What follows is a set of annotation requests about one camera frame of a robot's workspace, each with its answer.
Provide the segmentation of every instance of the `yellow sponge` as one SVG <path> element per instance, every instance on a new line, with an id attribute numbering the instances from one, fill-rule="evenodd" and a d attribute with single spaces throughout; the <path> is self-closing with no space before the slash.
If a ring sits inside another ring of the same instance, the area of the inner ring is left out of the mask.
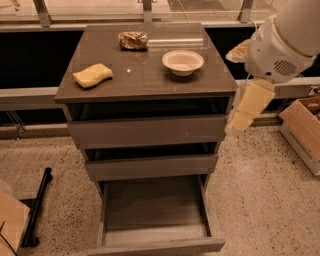
<path id="1" fill-rule="evenodd" d="M 113 76 L 112 70 L 103 64 L 92 65 L 85 70 L 73 73 L 73 78 L 84 89 L 89 89 L 102 80 L 111 78 Z"/>
<path id="2" fill-rule="evenodd" d="M 255 79 L 246 85 L 239 105 L 234 109 L 236 112 L 232 113 L 225 132 L 228 135 L 239 135 L 247 130 L 274 98 L 274 88 L 274 84 L 265 79 Z"/>

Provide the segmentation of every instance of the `black metal rail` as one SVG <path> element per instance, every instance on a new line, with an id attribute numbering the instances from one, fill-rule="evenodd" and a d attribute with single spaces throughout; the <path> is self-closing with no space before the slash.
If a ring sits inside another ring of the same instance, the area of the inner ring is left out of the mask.
<path id="1" fill-rule="evenodd" d="M 38 237 L 33 236 L 34 229 L 40 214 L 42 201 L 44 198 L 45 190 L 48 183 L 52 180 L 51 168 L 46 168 L 42 177 L 42 181 L 38 190 L 36 198 L 21 200 L 22 203 L 30 207 L 30 218 L 23 236 L 21 247 L 36 247 L 39 245 L 40 240 Z"/>

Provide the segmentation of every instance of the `white bowl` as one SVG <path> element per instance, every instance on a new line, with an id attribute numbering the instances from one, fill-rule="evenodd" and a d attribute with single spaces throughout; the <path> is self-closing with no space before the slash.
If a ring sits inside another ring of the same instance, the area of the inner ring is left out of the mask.
<path id="1" fill-rule="evenodd" d="M 203 58 L 196 52 L 176 50 L 167 52 L 162 57 L 162 63 L 177 76 L 188 76 L 203 65 Z"/>

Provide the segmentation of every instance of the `cabinet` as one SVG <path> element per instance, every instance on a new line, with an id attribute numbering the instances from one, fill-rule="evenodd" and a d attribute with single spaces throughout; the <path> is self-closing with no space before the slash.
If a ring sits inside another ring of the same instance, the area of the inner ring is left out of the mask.
<path id="1" fill-rule="evenodd" d="M 117 35 L 147 31 L 147 51 L 120 50 Z M 174 49 L 204 66 L 177 77 L 161 63 Z M 113 79 L 81 89 L 72 72 L 103 63 Z M 89 255 L 219 251 L 205 188 L 218 160 L 236 83 L 200 24 L 88 26 L 55 96 L 103 206 Z"/>

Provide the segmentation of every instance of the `bottom drawer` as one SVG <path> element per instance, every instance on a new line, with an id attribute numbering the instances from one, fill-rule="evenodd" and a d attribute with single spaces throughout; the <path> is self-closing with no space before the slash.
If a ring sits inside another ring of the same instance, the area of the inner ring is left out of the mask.
<path id="1" fill-rule="evenodd" d="M 199 176 L 104 183 L 98 248 L 89 255 L 188 255 L 220 251 Z"/>

